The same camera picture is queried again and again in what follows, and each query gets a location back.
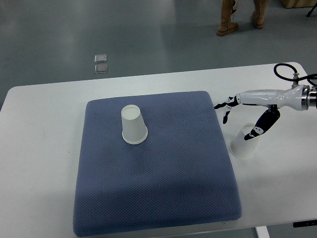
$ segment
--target white paper cup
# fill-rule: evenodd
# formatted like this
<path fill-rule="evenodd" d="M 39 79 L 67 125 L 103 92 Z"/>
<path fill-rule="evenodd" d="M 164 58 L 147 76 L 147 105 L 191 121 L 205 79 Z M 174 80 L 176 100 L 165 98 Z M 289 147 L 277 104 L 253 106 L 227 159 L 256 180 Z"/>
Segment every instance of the white paper cup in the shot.
<path fill-rule="evenodd" d="M 148 129 L 144 124 L 140 108 L 127 105 L 121 111 L 122 137 L 132 145 L 140 144 L 148 136 Z"/>
<path fill-rule="evenodd" d="M 254 155 L 259 137 L 254 137 L 250 140 L 244 139 L 244 136 L 249 134 L 254 126 L 252 123 L 245 124 L 229 144 L 229 149 L 235 157 L 247 160 Z"/>

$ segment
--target robotic hand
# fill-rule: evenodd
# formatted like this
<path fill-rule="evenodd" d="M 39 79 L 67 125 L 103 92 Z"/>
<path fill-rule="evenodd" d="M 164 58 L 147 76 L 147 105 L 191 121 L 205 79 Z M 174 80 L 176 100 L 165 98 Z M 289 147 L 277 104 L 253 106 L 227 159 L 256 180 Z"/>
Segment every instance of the robotic hand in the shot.
<path fill-rule="evenodd" d="M 295 73 L 293 79 L 288 79 L 280 76 L 276 68 L 280 65 L 291 67 Z M 315 79 L 317 74 L 308 75 L 303 78 L 298 78 L 298 73 L 296 69 L 289 65 L 280 63 L 274 67 L 275 74 L 285 80 L 293 81 L 292 89 L 283 91 L 283 90 L 254 90 L 254 91 L 246 91 L 243 93 L 239 93 L 234 97 L 229 97 L 223 102 L 217 104 L 214 108 L 223 108 L 226 107 L 224 116 L 223 116 L 223 124 L 226 124 L 228 121 L 228 115 L 231 112 L 231 109 L 239 104 L 243 105 L 252 105 L 252 106 L 264 106 L 268 107 L 268 109 L 262 114 L 262 116 L 257 121 L 255 127 L 251 130 L 249 134 L 247 134 L 244 139 L 249 140 L 259 135 L 267 132 L 274 123 L 279 119 L 280 112 L 279 108 L 282 107 L 291 107 L 297 111 L 308 110 L 309 107 L 313 106 L 317 108 L 316 105 L 316 97 L 317 97 L 317 86 L 312 83 L 310 79 Z M 310 88 L 307 85 L 299 85 L 298 82 L 300 80 L 307 79 L 313 87 Z"/>

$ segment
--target floor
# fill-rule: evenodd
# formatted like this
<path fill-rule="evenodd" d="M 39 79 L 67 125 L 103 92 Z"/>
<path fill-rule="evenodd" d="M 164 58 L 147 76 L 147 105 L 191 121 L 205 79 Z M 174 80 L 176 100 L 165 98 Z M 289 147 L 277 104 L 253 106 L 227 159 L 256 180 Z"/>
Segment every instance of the floor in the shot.
<path fill-rule="evenodd" d="M 10 88 L 30 84 L 289 61 L 317 73 L 317 9 L 306 17 L 310 9 L 271 0 L 257 30 L 253 0 L 240 1 L 239 31 L 219 37 L 220 0 L 0 0 L 0 107 Z M 94 74 L 96 54 L 107 54 L 107 73 Z M 316 226 L 292 224 L 268 231 L 271 238 L 317 235 Z M 257 235 L 242 229 L 186 237 Z"/>

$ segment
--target boot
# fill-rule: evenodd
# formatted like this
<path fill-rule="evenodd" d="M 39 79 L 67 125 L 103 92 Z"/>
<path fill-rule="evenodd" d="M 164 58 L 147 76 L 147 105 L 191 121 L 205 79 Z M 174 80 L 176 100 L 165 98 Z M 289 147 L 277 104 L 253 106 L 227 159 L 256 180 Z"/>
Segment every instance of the boot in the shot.
<path fill-rule="evenodd" d="M 255 11 L 253 12 L 253 23 L 257 29 L 264 26 L 264 17 L 269 0 L 254 0 Z"/>
<path fill-rule="evenodd" d="M 238 23 L 231 22 L 231 14 L 237 9 L 235 0 L 222 0 L 221 23 L 217 31 L 218 36 L 225 36 L 238 30 Z"/>

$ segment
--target textured fabric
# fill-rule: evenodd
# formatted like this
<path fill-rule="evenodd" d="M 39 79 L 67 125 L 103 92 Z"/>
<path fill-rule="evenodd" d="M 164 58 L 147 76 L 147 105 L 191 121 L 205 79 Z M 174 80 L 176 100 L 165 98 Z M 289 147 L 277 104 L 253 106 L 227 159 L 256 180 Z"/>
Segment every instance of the textured fabric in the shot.
<path fill-rule="evenodd" d="M 135 104 L 149 130 L 122 139 L 121 109 Z M 109 98 L 87 104 L 74 232 L 79 237 L 235 220 L 237 183 L 207 92 Z"/>

